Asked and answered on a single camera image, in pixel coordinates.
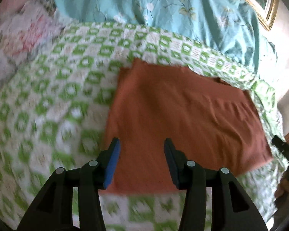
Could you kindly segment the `person's right hand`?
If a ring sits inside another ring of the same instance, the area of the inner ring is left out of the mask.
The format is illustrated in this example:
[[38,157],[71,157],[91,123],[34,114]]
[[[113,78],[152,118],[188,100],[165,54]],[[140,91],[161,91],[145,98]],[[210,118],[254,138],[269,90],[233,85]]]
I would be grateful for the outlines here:
[[276,206],[289,205],[289,168],[283,173],[275,191]]

